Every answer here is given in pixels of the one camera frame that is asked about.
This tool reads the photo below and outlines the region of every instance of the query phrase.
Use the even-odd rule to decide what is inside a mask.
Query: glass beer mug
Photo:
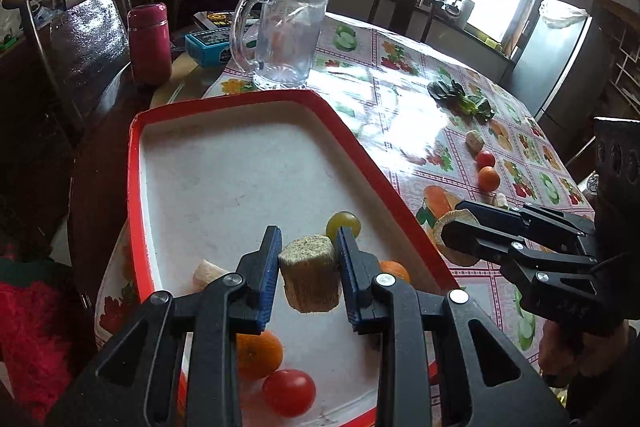
[[[230,31],[231,55],[242,71],[254,74],[258,89],[306,86],[329,0],[240,0]],[[251,9],[264,3],[255,58],[248,57],[242,33]]]

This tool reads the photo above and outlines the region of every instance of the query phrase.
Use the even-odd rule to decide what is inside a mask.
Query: round table
[[[348,26],[356,47],[336,35]],[[69,240],[78,287],[92,304],[111,251],[126,220],[127,140],[135,113],[201,96],[255,89],[251,76],[230,63],[221,74],[197,68],[183,55],[170,83],[151,97],[130,92],[82,142],[71,193]],[[327,14],[308,87],[320,94],[369,152],[404,203],[430,235],[434,217],[464,199],[489,203],[478,186],[474,156],[465,135],[478,131],[495,153],[500,187],[510,204],[526,201],[593,218],[534,118],[512,95],[459,61],[409,38],[353,19]],[[466,92],[487,97],[495,109],[488,123],[436,108],[426,86],[453,78]],[[528,242],[531,248],[538,245]],[[481,308],[534,365],[542,320],[522,315],[517,289],[485,261],[449,270]]]

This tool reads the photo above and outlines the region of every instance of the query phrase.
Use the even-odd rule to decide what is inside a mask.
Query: refrigerator
[[[609,45],[591,16],[565,28],[551,28],[540,17],[500,85],[524,103],[567,161],[580,149],[579,139],[590,126],[609,63]]]

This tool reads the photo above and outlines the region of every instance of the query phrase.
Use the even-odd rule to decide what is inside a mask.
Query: white radish piece
[[[196,286],[198,291],[202,291],[211,281],[214,281],[218,277],[222,277],[227,273],[229,273],[229,270],[225,270],[224,268],[216,266],[206,259],[203,259],[200,261],[196,271],[193,273],[193,285]]]
[[[465,143],[473,156],[476,156],[484,147],[484,139],[476,130],[466,133]]]
[[[497,206],[498,208],[509,208],[509,201],[507,201],[507,196],[498,192],[494,198],[491,200],[491,204],[493,206]]]

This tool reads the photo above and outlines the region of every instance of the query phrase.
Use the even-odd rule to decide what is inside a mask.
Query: tablecloth
[[[354,37],[345,41],[340,35]],[[495,116],[488,123],[439,107],[427,85],[453,78],[468,94],[484,94]],[[475,129],[494,152],[497,192],[518,206],[530,203],[593,219],[593,210],[535,119],[516,98],[477,71],[426,44],[351,18],[327,14],[308,87],[331,104],[385,173],[431,236],[436,219],[464,199],[490,203],[465,136]],[[233,61],[205,97],[255,90]],[[530,248],[540,249],[530,241]],[[543,319],[516,306],[520,295],[499,267],[480,261],[447,266],[466,290],[538,367]]]

